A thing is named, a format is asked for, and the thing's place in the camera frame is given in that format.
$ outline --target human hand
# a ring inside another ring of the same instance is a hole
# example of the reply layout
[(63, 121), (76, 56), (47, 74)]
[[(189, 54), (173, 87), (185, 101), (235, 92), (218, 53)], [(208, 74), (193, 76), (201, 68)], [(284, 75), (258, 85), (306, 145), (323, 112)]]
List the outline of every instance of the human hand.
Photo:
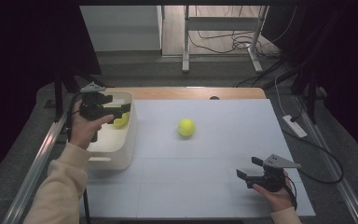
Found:
[(101, 130), (102, 125), (111, 121), (114, 116), (107, 115), (96, 120), (87, 120), (80, 116), (78, 113), (81, 105), (81, 101), (75, 103), (74, 111), (72, 115), (72, 131), (70, 143), (75, 146), (87, 149), (90, 145), (90, 141), (94, 134)]
[[(292, 189), (288, 178), (285, 178), (285, 182), (286, 186), (289, 189)], [(277, 192), (270, 192), (257, 184), (253, 184), (253, 188), (255, 189), (255, 191), (266, 197), (266, 199), (269, 201), (269, 204), (271, 205), (272, 211), (274, 212), (279, 212), (293, 206), (290, 195), (284, 188), (280, 189)]]

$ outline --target power strip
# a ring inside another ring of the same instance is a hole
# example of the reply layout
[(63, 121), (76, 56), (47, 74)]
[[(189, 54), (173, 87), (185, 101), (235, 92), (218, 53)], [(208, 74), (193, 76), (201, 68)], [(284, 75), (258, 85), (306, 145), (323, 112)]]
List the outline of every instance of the power strip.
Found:
[(282, 117), (284, 122), (289, 126), (289, 128), (298, 136), (298, 137), (305, 137), (307, 134), (304, 132), (304, 130), (297, 124), (297, 122), (292, 122), (290, 119), (292, 116), (286, 115)]

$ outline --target white table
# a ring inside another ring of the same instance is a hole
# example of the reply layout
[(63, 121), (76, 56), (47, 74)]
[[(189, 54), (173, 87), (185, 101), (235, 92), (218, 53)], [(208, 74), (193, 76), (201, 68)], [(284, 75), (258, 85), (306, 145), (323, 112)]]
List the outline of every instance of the white table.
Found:
[[(135, 100), (134, 104), (138, 130), (133, 161), (124, 171), (89, 171), (92, 217), (269, 216), (265, 198), (236, 176), (236, 169), (263, 174), (251, 157), (264, 160), (273, 153), (293, 160), (269, 100)], [(182, 118), (197, 125), (189, 138), (176, 131)], [(287, 171), (296, 183), (297, 213), (315, 216), (297, 170)]]

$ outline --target white plastic bin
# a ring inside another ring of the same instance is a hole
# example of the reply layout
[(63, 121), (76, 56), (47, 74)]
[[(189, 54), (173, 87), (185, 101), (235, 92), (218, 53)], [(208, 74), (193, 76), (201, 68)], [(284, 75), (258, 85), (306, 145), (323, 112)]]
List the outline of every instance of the white plastic bin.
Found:
[(89, 168), (96, 170), (123, 170), (132, 161), (137, 118), (132, 93), (127, 91), (105, 91), (105, 95), (113, 95), (113, 102), (104, 107), (120, 107), (131, 104), (128, 122), (117, 128), (113, 124), (104, 124), (98, 131), (98, 140), (89, 145), (88, 151), (92, 152), (89, 159)]

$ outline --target tennis ball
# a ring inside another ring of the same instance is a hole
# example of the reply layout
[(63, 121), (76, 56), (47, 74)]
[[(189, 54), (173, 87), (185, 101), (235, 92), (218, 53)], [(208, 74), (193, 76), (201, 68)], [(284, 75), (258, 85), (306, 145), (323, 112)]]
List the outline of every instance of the tennis ball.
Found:
[(129, 113), (125, 113), (121, 116), (121, 119), (115, 119), (113, 121), (113, 126), (115, 126), (115, 128), (121, 128), (127, 123), (128, 120), (129, 120)]
[(196, 125), (191, 119), (181, 119), (178, 123), (178, 132), (182, 136), (190, 136), (196, 129)]

